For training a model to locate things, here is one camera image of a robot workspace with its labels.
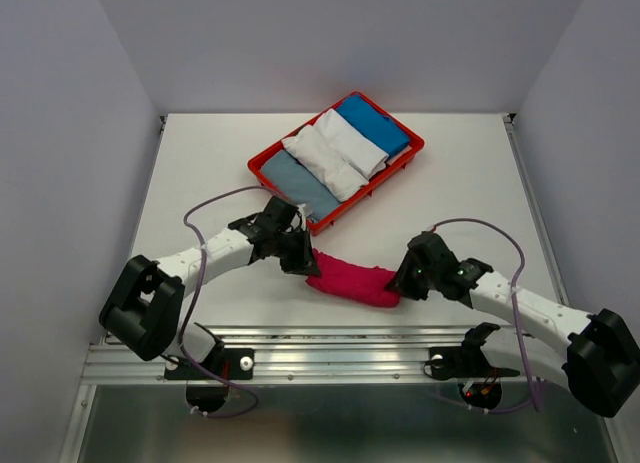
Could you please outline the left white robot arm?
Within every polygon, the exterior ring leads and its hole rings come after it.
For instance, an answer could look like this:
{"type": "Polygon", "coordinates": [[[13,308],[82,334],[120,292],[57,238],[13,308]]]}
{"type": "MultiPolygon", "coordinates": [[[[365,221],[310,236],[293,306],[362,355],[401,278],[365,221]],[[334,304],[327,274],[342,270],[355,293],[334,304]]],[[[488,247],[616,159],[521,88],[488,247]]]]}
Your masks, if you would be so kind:
{"type": "Polygon", "coordinates": [[[220,337],[193,321],[194,304],[214,279],[270,257],[285,274],[320,273],[300,207],[277,196],[212,238],[200,237],[192,248],[157,260],[129,259],[99,323],[141,360],[164,359],[167,380],[248,381],[254,350],[225,348],[220,337]]]}

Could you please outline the pink t-shirt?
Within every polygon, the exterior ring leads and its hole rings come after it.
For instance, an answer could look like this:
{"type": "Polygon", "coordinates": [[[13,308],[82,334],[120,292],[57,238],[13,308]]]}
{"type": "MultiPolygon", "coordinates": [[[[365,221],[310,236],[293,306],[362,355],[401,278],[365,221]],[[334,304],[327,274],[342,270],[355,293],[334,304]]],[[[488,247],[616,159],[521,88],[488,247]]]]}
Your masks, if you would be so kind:
{"type": "Polygon", "coordinates": [[[306,284],[314,290],[373,308],[390,309],[399,305],[401,295],[386,286],[395,273],[391,270],[348,263],[318,250],[314,251],[320,276],[308,276],[306,284]]]}

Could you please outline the red plastic tray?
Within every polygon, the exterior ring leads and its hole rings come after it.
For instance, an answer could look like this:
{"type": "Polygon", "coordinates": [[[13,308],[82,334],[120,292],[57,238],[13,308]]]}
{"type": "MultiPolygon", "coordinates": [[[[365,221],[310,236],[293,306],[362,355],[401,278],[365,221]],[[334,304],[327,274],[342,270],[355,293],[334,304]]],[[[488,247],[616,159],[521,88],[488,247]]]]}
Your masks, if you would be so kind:
{"type": "MultiPolygon", "coordinates": [[[[331,107],[329,107],[328,109],[326,109],[324,112],[326,112],[329,109],[334,109],[336,110],[336,108],[349,96],[352,95],[359,95],[361,96],[366,102],[368,102],[371,106],[373,106],[379,113],[382,113],[386,116],[389,116],[394,122],[395,124],[404,132],[409,136],[409,145],[403,150],[401,151],[399,154],[397,154],[394,157],[390,157],[387,159],[386,161],[386,168],[382,171],[380,171],[379,173],[377,173],[375,176],[373,176],[370,180],[368,181],[368,185],[361,188],[353,197],[351,197],[349,200],[345,201],[345,202],[341,202],[340,206],[334,210],[329,216],[327,216],[326,218],[324,218],[323,220],[319,221],[319,222],[313,222],[313,221],[307,221],[307,226],[310,229],[310,232],[316,236],[318,234],[320,234],[323,230],[329,228],[331,225],[333,225],[341,216],[343,216],[346,212],[348,212],[352,207],[354,207],[359,201],[363,200],[365,197],[370,196],[373,194],[374,190],[377,189],[377,187],[381,186],[385,181],[387,181],[388,179],[390,179],[392,176],[394,176],[395,173],[397,173],[398,171],[404,169],[406,167],[406,165],[408,163],[410,163],[413,158],[415,157],[415,155],[423,148],[424,146],[424,140],[422,138],[420,138],[416,133],[414,133],[413,131],[411,131],[408,127],[406,127],[405,125],[403,125],[402,123],[400,123],[396,118],[394,118],[393,116],[391,116],[388,112],[386,112],[384,109],[382,109],[379,105],[377,105],[376,103],[374,103],[372,100],[370,100],[367,96],[365,96],[364,94],[360,93],[360,92],[353,92],[351,94],[349,94],[348,96],[346,96],[345,98],[343,98],[342,100],[336,102],[335,104],[333,104],[331,107]]],[[[300,126],[299,128],[293,130],[289,135],[285,136],[285,137],[289,137],[289,136],[294,136],[298,133],[298,131],[300,129],[302,129],[304,126],[306,125],[311,125],[313,126],[313,123],[316,121],[316,119],[322,114],[318,114],[316,116],[314,116],[311,120],[309,120],[307,123],[303,124],[302,126],[300,126]]],[[[261,168],[262,166],[266,163],[266,161],[268,159],[270,159],[272,156],[274,156],[277,152],[281,151],[281,150],[285,150],[281,140],[279,140],[278,142],[276,142],[275,144],[269,146],[268,148],[266,148],[265,150],[263,150],[261,153],[259,153],[258,155],[254,156],[253,158],[251,158],[248,163],[248,169],[251,173],[253,173],[256,178],[258,179],[258,181],[260,182],[260,184],[262,184],[263,186],[272,189],[276,192],[278,192],[281,197],[285,200],[286,197],[271,183],[269,182],[266,177],[261,173],[261,168]]]]}

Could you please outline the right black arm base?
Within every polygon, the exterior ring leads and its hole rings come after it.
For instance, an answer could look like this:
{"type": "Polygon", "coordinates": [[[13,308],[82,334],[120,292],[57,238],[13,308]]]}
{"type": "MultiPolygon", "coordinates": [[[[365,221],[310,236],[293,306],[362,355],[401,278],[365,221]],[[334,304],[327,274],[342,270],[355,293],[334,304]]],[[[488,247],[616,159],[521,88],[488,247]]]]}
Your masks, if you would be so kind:
{"type": "Polygon", "coordinates": [[[495,336],[499,329],[497,324],[481,323],[468,330],[457,346],[431,347],[429,359],[422,365],[423,373],[438,381],[452,378],[517,377],[517,370],[493,366],[482,352],[488,338],[495,336]]]}

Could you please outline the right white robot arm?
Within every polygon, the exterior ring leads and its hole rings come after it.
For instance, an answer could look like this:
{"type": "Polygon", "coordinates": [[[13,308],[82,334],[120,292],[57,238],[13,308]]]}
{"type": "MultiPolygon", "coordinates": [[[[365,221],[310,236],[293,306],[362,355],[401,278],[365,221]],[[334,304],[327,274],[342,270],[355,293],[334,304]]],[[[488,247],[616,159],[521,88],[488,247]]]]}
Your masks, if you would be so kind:
{"type": "Polygon", "coordinates": [[[639,386],[639,346],[620,315],[588,313],[519,287],[480,260],[458,259],[435,232],[408,243],[387,287],[416,301],[435,291],[501,319],[471,328],[456,346],[432,348],[423,371],[435,380],[530,376],[566,389],[606,418],[639,386]]]}

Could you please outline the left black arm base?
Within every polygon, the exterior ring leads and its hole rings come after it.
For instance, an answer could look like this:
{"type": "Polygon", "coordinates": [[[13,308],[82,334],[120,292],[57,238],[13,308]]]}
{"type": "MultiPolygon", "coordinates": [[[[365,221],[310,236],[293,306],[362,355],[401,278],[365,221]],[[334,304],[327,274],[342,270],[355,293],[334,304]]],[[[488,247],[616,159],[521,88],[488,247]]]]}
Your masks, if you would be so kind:
{"type": "MultiPolygon", "coordinates": [[[[227,347],[207,327],[189,324],[184,335],[186,349],[208,372],[232,381],[253,378],[255,351],[247,347],[227,347]]],[[[174,339],[162,355],[165,360],[164,378],[169,381],[211,380],[208,374],[195,368],[174,339]]]]}

